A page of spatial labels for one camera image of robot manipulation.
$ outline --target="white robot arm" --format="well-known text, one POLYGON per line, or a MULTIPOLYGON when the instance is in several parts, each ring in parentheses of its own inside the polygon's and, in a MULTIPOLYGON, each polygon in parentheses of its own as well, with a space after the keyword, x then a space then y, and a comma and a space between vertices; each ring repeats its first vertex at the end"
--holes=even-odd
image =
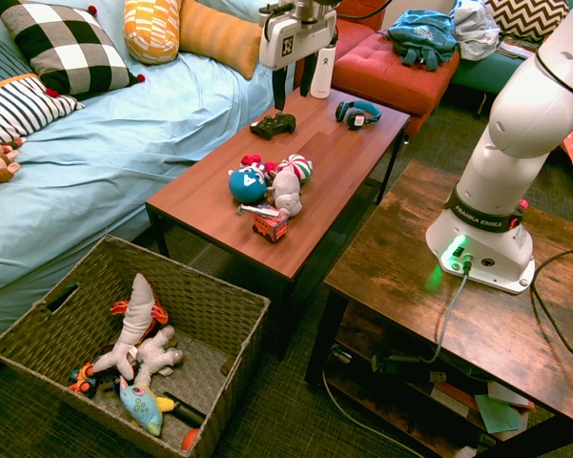
POLYGON ((523 195, 549 153, 573 131, 573 10, 496 98, 460 182, 426 242, 443 270, 520 293, 534 276, 523 195))
POLYGON ((305 58, 300 93, 309 92, 316 69, 317 52, 328 46, 335 33, 340 0, 279 0, 259 10, 260 63, 274 71, 273 89, 276 108, 286 101, 288 65, 305 58))

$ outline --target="yellow patterned pillow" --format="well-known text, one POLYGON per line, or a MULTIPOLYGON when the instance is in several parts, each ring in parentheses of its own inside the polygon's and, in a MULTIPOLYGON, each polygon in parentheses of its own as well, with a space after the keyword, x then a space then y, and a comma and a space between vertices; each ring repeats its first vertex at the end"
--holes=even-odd
POLYGON ((126 0, 125 43, 145 64, 164 64, 178 54, 182 0, 126 0))
POLYGON ((180 50, 211 57, 252 78, 261 28, 226 12, 184 0, 180 9, 180 50))

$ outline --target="green carpet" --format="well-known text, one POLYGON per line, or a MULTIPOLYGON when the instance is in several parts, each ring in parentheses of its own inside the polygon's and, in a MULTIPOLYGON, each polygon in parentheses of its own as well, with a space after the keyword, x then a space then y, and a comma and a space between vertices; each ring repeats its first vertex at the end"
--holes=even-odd
MULTIPOLYGON (((480 120, 474 119, 475 106, 469 101, 471 93, 462 88, 454 89, 448 91, 420 133, 401 151, 390 184, 412 158, 461 174, 487 122, 487 114, 480 120)), ((384 160, 379 165, 375 177, 381 176, 386 164, 384 160)), ((555 153, 527 197, 533 206, 573 221, 572 196, 573 166, 564 154, 555 153)), ((219 250, 201 253, 206 244, 180 229, 171 228, 167 239, 174 259, 195 261, 200 270, 216 272, 234 281, 254 276, 238 270, 233 259, 219 250)), ((156 250, 148 234, 137 242, 156 250)), ((214 457, 414 456, 352 424, 335 408, 323 389, 309 387, 303 380, 326 295, 326 289, 319 286, 302 308, 297 332, 284 361, 279 362, 270 352, 262 355, 254 382, 221 436, 214 457)), ((400 437, 379 420, 345 401, 342 404, 364 424, 400 437)), ((531 418, 531 424, 548 415, 540 409, 531 418)), ((149 456, 0 364, 0 457, 149 456)), ((573 457, 573 445, 545 456, 573 457)))

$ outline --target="peppermint candy plush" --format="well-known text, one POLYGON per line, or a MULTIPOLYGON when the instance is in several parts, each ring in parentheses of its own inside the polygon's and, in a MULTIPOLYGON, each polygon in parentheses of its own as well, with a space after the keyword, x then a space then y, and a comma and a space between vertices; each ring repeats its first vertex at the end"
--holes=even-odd
POLYGON ((312 170, 314 169, 312 161, 305 159, 302 155, 289 155, 287 159, 284 159, 279 163, 277 171, 279 172, 281 169, 288 167, 289 165, 293 166, 295 175, 301 184, 306 182, 312 176, 312 170))

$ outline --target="game controller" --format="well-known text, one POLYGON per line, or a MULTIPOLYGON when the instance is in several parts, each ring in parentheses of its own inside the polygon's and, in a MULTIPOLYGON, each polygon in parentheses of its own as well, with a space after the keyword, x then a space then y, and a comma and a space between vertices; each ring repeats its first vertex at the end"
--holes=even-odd
POLYGON ((277 113, 276 117, 265 116, 262 120, 250 124, 250 132, 258 136, 271 140, 276 134, 295 131, 297 123, 291 114, 277 113))

